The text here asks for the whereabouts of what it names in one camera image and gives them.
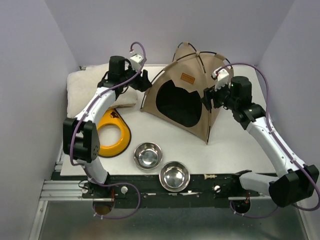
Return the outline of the white fluffy pet cushion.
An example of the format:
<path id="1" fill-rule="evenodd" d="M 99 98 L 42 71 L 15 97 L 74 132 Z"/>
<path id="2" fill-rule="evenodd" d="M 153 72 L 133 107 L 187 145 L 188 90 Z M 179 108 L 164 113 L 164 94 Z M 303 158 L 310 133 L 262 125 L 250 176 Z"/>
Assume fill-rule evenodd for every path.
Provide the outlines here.
<path id="1" fill-rule="evenodd" d="M 92 100 L 104 90 L 98 90 L 98 83 L 105 76 L 109 69 L 107 63 L 88 67 L 86 70 L 79 70 L 70 73 L 66 79 L 67 90 L 67 117 L 82 117 L 85 110 L 88 109 Z M 108 108 L 117 107 L 133 107 L 138 101 L 138 94 L 129 87 L 127 91 L 121 94 L 115 102 L 107 105 L 102 109 L 106 111 Z"/>

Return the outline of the black tent pole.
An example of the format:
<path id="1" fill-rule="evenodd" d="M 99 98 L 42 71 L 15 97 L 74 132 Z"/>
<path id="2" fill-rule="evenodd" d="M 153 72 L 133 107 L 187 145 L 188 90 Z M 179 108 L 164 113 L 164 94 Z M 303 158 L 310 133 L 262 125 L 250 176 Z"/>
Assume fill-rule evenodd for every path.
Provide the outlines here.
<path id="1" fill-rule="evenodd" d="M 176 49 L 172 61 L 174 85 L 187 91 L 187 95 L 181 99 L 183 112 L 187 114 L 187 117 L 182 118 L 181 125 L 206 144 L 217 116 L 213 109 L 207 109 L 204 104 L 204 90 L 214 84 L 211 78 L 214 56 L 212 53 L 197 51 L 189 42 L 183 42 Z"/>
<path id="2" fill-rule="evenodd" d="M 203 90 L 216 83 L 212 73 L 228 62 L 223 55 L 212 51 L 197 51 L 190 43 L 183 42 L 177 47 L 172 62 L 151 81 L 152 87 L 144 93 L 140 110 L 147 111 L 165 83 L 173 83 L 175 88 L 188 93 L 196 91 L 202 98 Z"/>

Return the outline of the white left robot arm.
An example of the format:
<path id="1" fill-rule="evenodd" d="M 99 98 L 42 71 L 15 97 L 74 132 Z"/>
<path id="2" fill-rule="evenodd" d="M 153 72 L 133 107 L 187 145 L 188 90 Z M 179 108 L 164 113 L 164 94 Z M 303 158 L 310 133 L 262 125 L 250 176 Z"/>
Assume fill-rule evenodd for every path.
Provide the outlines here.
<path id="1" fill-rule="evenodd" d="M 111 56 L 108 71 L 97 84 L 97 89 L 86 107 L 73 118 L 63 122 L 63 152 L 69 156 L 73 166 L 81 166 L 94 183 L 93 191 L 101 198 L 107 197 L 111 185 L 106 182 L 109 173 L 99 158 L 100 141 L 98 123 L 107 109 L 118 99 L 125 87 L 140 92 L 151 87 L 145 70 L 145 56 L 139 53 L 130 58 Z"/>

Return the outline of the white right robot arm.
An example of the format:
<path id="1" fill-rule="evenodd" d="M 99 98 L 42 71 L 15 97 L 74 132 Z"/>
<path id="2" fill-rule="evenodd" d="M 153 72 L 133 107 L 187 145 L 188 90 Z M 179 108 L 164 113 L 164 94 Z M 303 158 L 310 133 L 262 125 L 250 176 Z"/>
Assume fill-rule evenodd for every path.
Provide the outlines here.
<path id="1" fill-rule="evenodd" d="M 315 165 L 306 165 L 299 157 L 290 159 L 283 150 L 285 142 L 277 131 L 267 124 L 266 112 L 252 101 L 252 84 L 247 77 L 216 76 L 216 84 L 206 88 L 201 99 L 207 110 L 223 107 L 260 145 L 272 163 L 276 176 L 242 171 L 230 183 L 230 191 L 241 196 L 252 190 L 270 196 L 281 208 L 311 197 L 319 177 Z"/>

